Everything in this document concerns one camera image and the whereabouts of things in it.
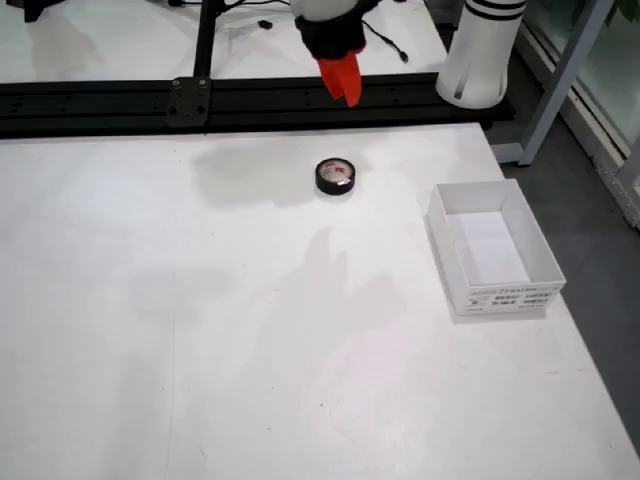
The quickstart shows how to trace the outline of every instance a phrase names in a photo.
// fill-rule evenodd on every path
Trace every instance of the metal frame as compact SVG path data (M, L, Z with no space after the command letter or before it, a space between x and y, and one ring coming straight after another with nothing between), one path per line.
M613 0L591 0L587 4L549 83L545 85L545 93L538 108L524 132L521 142L523 154L518 162L519 165L533 163L533 159L560 112L573 82L578 77L580 67L587 59L612 5Z
M446 103L437 74L365 76L357 108L334 101L319 77L211 80L216 17L227 10L203 0L192 77L0 85L0 138L490 126L514 116L507 101L484 111Z

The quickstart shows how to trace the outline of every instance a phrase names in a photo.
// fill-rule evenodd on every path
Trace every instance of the gray floor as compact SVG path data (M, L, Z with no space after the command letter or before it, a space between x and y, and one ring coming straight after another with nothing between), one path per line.
M526 121L542 89L517 55L509 81L518 120ZM640 453L640 232L560 119L531 167L503 172L520 183L558 258L564 298Z

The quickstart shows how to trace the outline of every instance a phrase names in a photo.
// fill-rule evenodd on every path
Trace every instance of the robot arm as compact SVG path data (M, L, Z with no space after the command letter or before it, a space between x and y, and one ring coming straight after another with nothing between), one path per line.
M318 62L334 99L352 107L360 100L362 78L356 55L366 46L362 17L381 0L291 0L302 41Z
M310 22L324 22L353 10L358 0L290 0L296 17Z

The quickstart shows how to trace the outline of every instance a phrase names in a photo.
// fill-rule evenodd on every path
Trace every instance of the black electrical tape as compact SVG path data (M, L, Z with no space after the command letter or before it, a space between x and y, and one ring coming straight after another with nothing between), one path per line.
M356 185L356 167L342 158L323 160L316 167L316 186L327 195L344 195Z

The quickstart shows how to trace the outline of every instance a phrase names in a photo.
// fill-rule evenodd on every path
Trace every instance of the white surface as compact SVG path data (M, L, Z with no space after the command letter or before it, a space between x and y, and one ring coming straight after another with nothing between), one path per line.
M160 80L191 75L199 7L164 0L67 0L33 24L0 4L0 82ZM366 20L410 56L367 31L363 74L437 71L446 51L422 0L383 1ZM257 26L266 19L267 31ZM238 8L218 20L212 78L318 76L286 5Z
M447 219L470 285L529 283L502 213L462 213Z
M0 144L0 477L640 478L560 298L450 314L423 200L500 178L477 126Z

